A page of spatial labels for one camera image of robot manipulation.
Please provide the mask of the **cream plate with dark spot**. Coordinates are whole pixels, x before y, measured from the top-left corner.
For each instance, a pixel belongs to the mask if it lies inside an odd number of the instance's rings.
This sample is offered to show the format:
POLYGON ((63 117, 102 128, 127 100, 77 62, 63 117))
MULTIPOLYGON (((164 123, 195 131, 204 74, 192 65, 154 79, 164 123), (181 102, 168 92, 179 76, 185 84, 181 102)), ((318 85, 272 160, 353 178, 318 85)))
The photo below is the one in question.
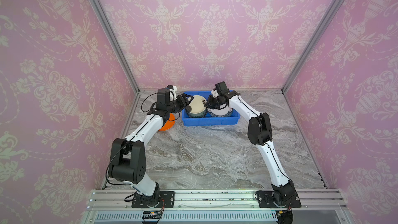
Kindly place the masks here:
POLYGON ((198 115, 206 110, 207 100, 201 95, 194 95, 193 100, 186 107, 187 113, 198 115))

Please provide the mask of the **green rimmed plate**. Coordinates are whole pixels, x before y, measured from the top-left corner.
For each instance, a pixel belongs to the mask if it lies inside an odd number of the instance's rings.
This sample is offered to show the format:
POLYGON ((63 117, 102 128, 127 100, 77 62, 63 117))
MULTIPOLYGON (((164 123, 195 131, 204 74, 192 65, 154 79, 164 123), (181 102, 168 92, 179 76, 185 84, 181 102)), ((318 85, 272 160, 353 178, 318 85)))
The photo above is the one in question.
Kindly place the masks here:
POLYGON ((227 106, 223 109, 217 110, 217 109, 210 109, 207 108, 208 113, 210 114, 211 117, 230 117, 233 113, 233 108, 227 106))

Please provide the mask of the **orange plate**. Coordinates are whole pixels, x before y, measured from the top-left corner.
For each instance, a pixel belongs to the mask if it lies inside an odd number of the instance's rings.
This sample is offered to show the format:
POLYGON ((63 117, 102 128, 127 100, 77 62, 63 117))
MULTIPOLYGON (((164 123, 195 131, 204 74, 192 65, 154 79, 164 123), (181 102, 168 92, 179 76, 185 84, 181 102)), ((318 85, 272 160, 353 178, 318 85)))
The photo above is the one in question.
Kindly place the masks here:
POLYGON ((168 121, 164 124, 164 126, 159 131, 167 131, 171 129, 175 124, 176 117, 173 113, 170 113, 170 117, 168 121))

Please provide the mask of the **teal blue floral plate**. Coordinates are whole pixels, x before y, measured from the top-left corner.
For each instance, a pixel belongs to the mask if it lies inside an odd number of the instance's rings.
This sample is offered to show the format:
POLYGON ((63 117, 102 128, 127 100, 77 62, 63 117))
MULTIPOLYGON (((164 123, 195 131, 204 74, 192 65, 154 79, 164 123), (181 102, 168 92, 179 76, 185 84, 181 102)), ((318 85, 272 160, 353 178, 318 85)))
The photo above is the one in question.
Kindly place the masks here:
POLYGON ((187 115, 190 117, 190 118, 203 118, 203 117, 205 117, 206 116, 206 114, 207 114, 207 112, 201 112, 201 113, 190 113, 190 112, 187 112, 187 115))

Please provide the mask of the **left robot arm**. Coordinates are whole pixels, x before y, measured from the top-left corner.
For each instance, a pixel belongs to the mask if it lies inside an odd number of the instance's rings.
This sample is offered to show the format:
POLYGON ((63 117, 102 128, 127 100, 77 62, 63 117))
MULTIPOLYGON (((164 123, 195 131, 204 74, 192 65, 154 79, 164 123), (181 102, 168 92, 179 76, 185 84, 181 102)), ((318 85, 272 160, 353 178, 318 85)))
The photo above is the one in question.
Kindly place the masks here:
POLYGON ((162 207, 159 184, 146 173, 145 147, 152 137, 165 126, 171 114, 179 114, 189 107, 194 96, 176 93, 175 86, 159 89, 157 100, 146 112, 143 123, 125 138, 117 138, 112 143, 110 161, 106 169, 107 182, 110 178, 118 185, 130 185, 135 189, 132 202, 149 208, 162 207))

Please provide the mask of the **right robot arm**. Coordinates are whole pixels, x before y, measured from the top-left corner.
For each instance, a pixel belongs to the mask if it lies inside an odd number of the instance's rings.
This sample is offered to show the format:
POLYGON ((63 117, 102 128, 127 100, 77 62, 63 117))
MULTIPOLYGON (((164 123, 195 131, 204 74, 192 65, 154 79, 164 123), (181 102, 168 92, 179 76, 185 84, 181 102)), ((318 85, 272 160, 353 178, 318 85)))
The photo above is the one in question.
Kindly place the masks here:
POLYGON ((247 136, 259 150, 271 177, 273 198, 279 207, 301 207, 294 182, 287 176, 273 142, 269 114, 261 113, 245 102, 240 94, 230 90, 225 82, 215 84, 205 106, 212 110, 231 107, 248 122, 247 136))

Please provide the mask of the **blue plastic bin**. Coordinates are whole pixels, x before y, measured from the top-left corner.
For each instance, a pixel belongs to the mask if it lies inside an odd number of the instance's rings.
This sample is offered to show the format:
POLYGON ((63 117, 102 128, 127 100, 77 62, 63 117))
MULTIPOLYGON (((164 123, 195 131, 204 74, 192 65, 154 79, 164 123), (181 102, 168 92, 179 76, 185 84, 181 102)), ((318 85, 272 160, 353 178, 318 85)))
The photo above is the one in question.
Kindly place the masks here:
POLYGON ((208 126, 208 125, 235 125, 240 119, 240 114, 233 110, 230 116, 213 117, 209 112, 202 118, 191 118, 185 110, 182 111, 181 119, 187 127, 208 126))

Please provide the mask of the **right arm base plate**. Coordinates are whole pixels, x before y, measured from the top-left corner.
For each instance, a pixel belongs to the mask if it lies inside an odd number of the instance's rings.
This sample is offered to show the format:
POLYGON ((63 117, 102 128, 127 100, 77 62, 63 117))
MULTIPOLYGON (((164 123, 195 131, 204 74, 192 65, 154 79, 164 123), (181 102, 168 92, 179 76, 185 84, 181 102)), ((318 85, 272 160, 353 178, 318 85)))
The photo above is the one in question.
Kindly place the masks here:
POLYGON ((297 192, 291 196, 283 196, 276 191, 259 190, 255 193, 260 208, 301 208, 302 204, 297 192))

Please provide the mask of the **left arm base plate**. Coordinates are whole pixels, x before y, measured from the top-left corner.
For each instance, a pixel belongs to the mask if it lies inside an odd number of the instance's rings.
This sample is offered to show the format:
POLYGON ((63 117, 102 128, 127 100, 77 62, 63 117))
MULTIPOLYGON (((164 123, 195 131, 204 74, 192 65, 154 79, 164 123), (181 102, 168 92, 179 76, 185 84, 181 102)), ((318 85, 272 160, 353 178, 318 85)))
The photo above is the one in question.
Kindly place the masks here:
POLYGON ((175 200, 174 191, 160 191, 154 193, 154 196, 147 197, 135 193, 132 199, 132 208, 173 208, 175 200))

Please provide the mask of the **left corner aluminium post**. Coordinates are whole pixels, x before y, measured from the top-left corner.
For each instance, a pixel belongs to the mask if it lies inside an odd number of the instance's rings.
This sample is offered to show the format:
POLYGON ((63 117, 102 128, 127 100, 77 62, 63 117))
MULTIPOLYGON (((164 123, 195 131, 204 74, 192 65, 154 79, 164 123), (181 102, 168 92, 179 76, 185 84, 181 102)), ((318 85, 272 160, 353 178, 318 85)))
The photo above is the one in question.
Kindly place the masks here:
POLYGON ((103 28, 103 30, 110 42, 110 45, 111 45, 113 51, 116 54, 116 58, 118 59, 130 86, 132 87, 135 94, 139 94, 140 89, 138 87, 137 81, 134 78, 134 75, 130 68, 130 65, 127 62, 127 59, 123 53, 123 50, 117 40, 116 34, 110 24, 110 21, 108 20, 108 17, 105 12, 105 8, 103 7, 100 0, 89 0, 89 1, 91 3, 91 6, 92 6, 97 18, 98 18, 98 21, 99 21, 101 27, 103 28))

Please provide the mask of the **corner aluminium post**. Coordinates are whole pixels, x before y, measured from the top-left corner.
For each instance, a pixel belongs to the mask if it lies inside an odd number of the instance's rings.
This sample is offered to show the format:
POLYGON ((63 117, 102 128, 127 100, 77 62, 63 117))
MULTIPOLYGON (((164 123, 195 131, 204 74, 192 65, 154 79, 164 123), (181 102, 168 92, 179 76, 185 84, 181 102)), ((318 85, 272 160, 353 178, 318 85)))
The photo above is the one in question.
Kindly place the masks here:
POLYGON ((135 94, 139 94, 140 89, 138 87, 137 81, 134 78, 134 75, 130 68, 130 65, 127 62, 127 59, 123 53, 123 50, 117 40, 116 34, 110 24, 110 21, 108 20, 108 17, 105 12, 105 8, 103 7, 100 0, 89 0, 89 1, 91 3, 91 6, 92 6, 97 18, 98 18, 98 21, 99 21, 101 27, 103 28, 103 30, 110 42, 110 45, 111 45, 113 51, 116 54, 116 58, 118 59, 130 86, 132 87, 135 94))
POLYGON ((290 87, 292 86, 294 80, 296 79, 297 75, 301 71, 302 67, 304 66, 306 59, 309 57, 311 52, 316 48, 320 38, 328 28, 329 24, 332 22, 334 16, 337 14, 339 8, 342 6, 344 0, 332 0, 330 5, 325 11, 324 16, 322 17, 321 21, 317 25, 313 35, 308 41, 308 44, 303 50, 300 58, 298 59, 296 65, 294 66, 293 70, 291 71, 290 75, 288 76, 286 83, 281 89, 283 95, 286 95, 290 87))

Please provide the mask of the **aluminium front rail frame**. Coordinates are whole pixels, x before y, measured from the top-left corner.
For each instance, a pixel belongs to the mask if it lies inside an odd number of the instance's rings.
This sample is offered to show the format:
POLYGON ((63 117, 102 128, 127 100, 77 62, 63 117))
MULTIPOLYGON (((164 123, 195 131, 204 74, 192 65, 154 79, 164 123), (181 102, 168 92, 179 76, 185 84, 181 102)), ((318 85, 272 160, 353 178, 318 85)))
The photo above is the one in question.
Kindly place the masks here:
POLYGON ((266 189, 168 190, 156 208, 135 203, 131 190, 96 190, 83 224, 353 224, 336 189, 299 189, 285 207, 266 189))

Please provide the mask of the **right corner aluminium post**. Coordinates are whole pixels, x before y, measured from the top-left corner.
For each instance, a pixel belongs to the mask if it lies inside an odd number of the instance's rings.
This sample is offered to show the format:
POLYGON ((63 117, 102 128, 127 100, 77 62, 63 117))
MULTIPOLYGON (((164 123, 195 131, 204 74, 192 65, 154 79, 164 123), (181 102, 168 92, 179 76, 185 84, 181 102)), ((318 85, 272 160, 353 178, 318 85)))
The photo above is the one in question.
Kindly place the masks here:
POLYGON ((298 59, 296 65, 294 66, 293 70, 291 71, 290 75, 288 76, 286 83, 281 89, 283 95, 286 95, 290 87, 292 86, 294 80, 296 79, 297 75, 301 71, 302 67, 304 66, 306 59, 309 57, 311 52, 316 48, 320 38, 328 28, 329 24, 332 22, 334 16, 337 14, 339 8, 342 6, 344 0, 332 0, 330 5, 325 11, 324 16, 322 17, 321 21, 317 25, 313 35, 308 41, 308 44, 303 50, 300 58, 298 59))

